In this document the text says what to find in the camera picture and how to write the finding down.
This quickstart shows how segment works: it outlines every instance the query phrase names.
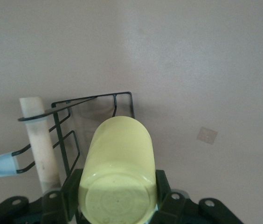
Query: beige surface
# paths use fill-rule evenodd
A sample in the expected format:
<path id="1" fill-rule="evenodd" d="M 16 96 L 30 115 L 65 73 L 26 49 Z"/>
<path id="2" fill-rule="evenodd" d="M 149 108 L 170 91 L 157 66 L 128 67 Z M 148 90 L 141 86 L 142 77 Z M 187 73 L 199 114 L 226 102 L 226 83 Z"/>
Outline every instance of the beige surface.
<path id="1" fill-rule="evenodd" d="M 116 91 L 172 188 L 263 223 L 263 0 L 0 1 L 0 154 L 28 142 L 19 98 Z M 35 169 L 0 179 L 0 202 L 40 193 Z"/>

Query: clear plastic piece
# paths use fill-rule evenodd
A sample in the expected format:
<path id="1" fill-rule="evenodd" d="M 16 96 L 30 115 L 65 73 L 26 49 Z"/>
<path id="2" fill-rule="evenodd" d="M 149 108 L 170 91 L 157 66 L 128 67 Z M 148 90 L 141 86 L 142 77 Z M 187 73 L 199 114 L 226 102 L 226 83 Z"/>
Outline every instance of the clear plastic piece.
<path id="1" fill-rule="evenodd" d="M 15 156 L 10 153 L 0 155 L 0 177 L 17 175 L 19 164 Z"/>

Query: yellow cup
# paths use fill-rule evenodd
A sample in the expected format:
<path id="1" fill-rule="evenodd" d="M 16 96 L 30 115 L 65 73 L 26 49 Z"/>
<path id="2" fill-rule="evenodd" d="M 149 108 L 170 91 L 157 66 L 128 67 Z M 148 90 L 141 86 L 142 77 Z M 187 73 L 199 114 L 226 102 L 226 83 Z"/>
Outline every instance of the yellow cup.
<path id="1" fill-rule="evenodd" d="M 113 117 L 95 131 L 79 186 L 92 224 L 143 224 L 157 200 L 152 141 L 137 120 Z"/>

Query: black wire rack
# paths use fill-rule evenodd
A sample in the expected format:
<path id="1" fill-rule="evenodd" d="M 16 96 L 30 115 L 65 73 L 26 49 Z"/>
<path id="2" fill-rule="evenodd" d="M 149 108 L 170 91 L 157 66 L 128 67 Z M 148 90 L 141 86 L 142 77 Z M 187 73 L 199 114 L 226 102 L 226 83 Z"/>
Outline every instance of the black wire rack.
<path id="1" fill-rule="evenodd" d="M 113 110 L 112 117 L 115 117 L 116 112 L 117 112 L 117 104 L 118 104 L 117 103 L 117 96 L 118 95 L 128 95 L 129 96 L 130 116 L 132 118 L 135 118 L 132 93 L 131 92 L 116 92 L 116 93 L 110 93 L 110 94 L 103 94 L 103 95 L 96 95 L 96 96 L 75 98 L 75 99 L 67 99 L 67 100 L 53 102 L 51 104 L 51 109 L 46 110 L 44 114 L 29 117 L 29 118 L 19 118 L 18 121 L 29 121 L 29 120 L 44 118 L 44 117 L 47 117 L 49 115 L 54 116 L 55 125 L 49 129 L 49 132 L 52 132 L 53 130 L 57 131 L 58 141 L 53 145 L 53 148 L 56 148 L 57 146 L 60 147 L 61 154 L 62 154 L 62 160 L 63 160 L 63 164 L 64 164 L 64 168 L 65 168 L 65 173 L 66 173 L 66 176 L 68 178 L 71 175 L 73 169 L 75 168 L 75 165 L 79 159 L 81 151 L 80 151 L 80 147 L 78 144 L 76 132 L 74 130 L 71 130 L 67 134 L 63 135 L 62 129 L 61 129 L 61 124 L 71 117 L 72 107 L 83 104 L 85 102 L 88 102 L 88 101 L 91 101 L 94 99 L 97 99 L 97 98 L 103 98 L 103 97 L 109 97 L 109 96 L 113 96 L 114 110 Z M 58 113 L 61 111 L 64 111 L 64 110 L 67 110 L 67 116 L 65 118 L 63 118 L 62 120 L 60 120 Z M 73 162 L 73 165 L 71 167 L 69 167 L 69 161 L 68 161 L 67 152 L 66 152 L 66 148 L 65 148 L 65 144 L 64 144 L 65 139 L 67 139 L 70 135 L 73 135 L 74 140 L 75 140 L 75 144 L 76 144 L 76 149 L 77 149 L 77 157 L 76 157 L 76 159 Z M 24 148 L 22 148 L 18 151 L 12 152 L 12 156 L 18 156 L 18 155 L 28 151 L 30 148 L 31 148 L 31 145 L 28 144 Z M 27 167 L 16 170 L 16 172 L 18 174 L 25 173 L 28 170 L 30 170 L 34 165 L 35 165 L 35 162 L 32 162 Z"/>

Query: dish rack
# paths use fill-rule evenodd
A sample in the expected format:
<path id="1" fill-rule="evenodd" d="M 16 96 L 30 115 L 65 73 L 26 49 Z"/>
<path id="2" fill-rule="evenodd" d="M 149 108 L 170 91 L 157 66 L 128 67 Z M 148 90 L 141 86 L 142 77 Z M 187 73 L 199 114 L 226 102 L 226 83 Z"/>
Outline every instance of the dish rack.
<path id="1" fill-rule="evenodd" d="M 56 130 L 58 141 L 53 148 L 59 146 L 62 154 L 66 179 L 61 189 L 53 189 L 44 193 L 38 200 L 29 203 L 23 196 L 14 196 L 0 203 L 0 224 L 66 224 L 76 218 L 77 224 L 90 224 L 79 210 L 78 188 L 83 169 L 76 168 L 81 154 L 79 141 L 75 130 L 70 130 L 63 134 L 61 124 L 67 121 L 71 115 L 73 107 L 86 102 L 94 102 L 95 99 L 111 98 L 111 116 L 116 116 L 118 112 L 118 96 L 127 96 L 128 116 L 135 118 L 132 94 L 130 92 L 116 92 L 111 94 L 96 95 L 83 98 L 68 99 L 54 102 L 51 109 L 45 110 L 41 115 L 28 118 L 20 118 L 19 121 L 29 122 L 30 120 L 41 119 L 53 115 L 54 125 L 49 132 Z M 60 113 L 66 111 L 64 118 L 60 118 Z M 69 165 L 68 154 L 64 141 L 69 136 L 74 137 L 77 156 Z M 11 156 L 18 156 L 31 148 L 30 144 L 12 152 Z M 15 170 L 14 174 L 22 174 L 30 170 L 35 165 L 34 162 L 22 169 Z M 164 170 L 156 170 L 157 206 L 149 224 L 243 224 L 222 202 L 215 198 L 204 198 L 198 204 L 192 202 L 187 193 L 180 190 L 172 191 Z"/>

